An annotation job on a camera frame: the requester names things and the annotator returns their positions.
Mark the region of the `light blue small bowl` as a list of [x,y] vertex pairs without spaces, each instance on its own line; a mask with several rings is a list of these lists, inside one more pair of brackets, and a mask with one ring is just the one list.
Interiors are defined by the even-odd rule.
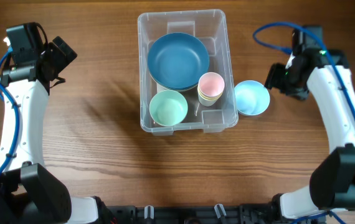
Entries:
[[267,110],[270,105],[268,90],[255,80],[246,80],[234,88],[237,110],[245,116],[257,116]]

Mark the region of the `pink cup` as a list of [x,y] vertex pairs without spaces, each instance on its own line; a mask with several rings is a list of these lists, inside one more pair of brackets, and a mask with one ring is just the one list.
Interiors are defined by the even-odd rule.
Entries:
[[225,81],[218,73],[207,72],[199,79],[198,90],[207,98],[219,97],[223,93],[224,88]]

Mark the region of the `yellow cup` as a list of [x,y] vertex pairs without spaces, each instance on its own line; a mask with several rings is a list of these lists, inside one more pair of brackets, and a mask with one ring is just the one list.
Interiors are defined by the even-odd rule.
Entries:
[[223,94],[223,92],[222,92],[222,93],[218,94],[217,96],[207,96],[199,88],[197,89],[197,92],[202,98],[207,99],[207,100],[218,100]]

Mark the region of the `cream cup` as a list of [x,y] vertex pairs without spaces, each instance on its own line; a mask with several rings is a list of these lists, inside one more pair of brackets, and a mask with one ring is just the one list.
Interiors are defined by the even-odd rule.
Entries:
[[202,104],[203,106],[212,106],[213,104],[216,103],[217,100],[207,100],[202,98],[199,94],[198,94],[198,99],[200,104]]

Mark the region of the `mint green small bowl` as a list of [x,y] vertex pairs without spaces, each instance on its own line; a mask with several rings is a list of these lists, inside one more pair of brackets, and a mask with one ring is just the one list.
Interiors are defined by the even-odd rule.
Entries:
[[155,94],[149,104],[152,119],[157,117],[184,118],[188,113],[188,103],[185,97],[174,90],[164,90]]

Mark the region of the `pink small bowl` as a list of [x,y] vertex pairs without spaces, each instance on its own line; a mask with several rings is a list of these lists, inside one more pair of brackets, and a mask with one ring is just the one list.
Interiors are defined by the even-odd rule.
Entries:
[[153,121],[160,126],[174,126],[181,123],[184,118],[178,117],[157,117]]

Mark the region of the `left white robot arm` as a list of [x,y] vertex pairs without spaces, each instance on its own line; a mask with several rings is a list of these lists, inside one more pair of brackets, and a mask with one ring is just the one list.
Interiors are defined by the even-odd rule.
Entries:
[[100,223],[102,203],[73,197],[44,164],[44,113],[50,89],[76,53],[60,37],[10,35],[0,61],[4,119],[0,143],[0,223]]

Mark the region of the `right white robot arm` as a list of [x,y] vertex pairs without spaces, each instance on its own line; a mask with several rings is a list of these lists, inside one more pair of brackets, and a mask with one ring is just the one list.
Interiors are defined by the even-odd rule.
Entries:
[[307,99],[313,95],[329,141],[327,158],[306,187],[274,196],[270,219],[299,220],[327,211],[355,210],[355,92],[345,54],[307,49],[271,66],[268,89]]

